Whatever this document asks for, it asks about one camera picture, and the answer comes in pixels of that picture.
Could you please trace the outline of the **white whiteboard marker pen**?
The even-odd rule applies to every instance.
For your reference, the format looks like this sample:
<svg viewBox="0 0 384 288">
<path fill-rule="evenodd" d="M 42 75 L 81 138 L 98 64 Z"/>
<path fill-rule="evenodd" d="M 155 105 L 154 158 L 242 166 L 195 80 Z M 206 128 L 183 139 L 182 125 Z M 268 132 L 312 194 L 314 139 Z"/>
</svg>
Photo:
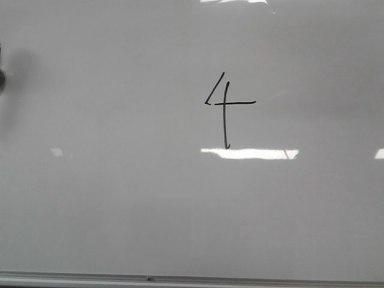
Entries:
<svg viewBox="0 0 384 288">
<path fill-rule="evenodd" d="M 0 68 L 0 94 L 3 93 L 6 85 L 6 75 L 4 69 Z"/>
</svg>

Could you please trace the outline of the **white whiteboard with aluminium frame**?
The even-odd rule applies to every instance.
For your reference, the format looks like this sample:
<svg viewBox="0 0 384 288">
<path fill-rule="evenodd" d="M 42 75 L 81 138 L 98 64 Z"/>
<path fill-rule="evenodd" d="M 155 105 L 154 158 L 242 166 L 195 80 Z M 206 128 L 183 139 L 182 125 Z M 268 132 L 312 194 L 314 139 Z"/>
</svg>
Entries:
<svg viewBox="0 0 384 288">
<path fill-rule="evenodd" d="M 382 1 L 2 1 L 1 269 L 383 286 Z"/>
</svg>

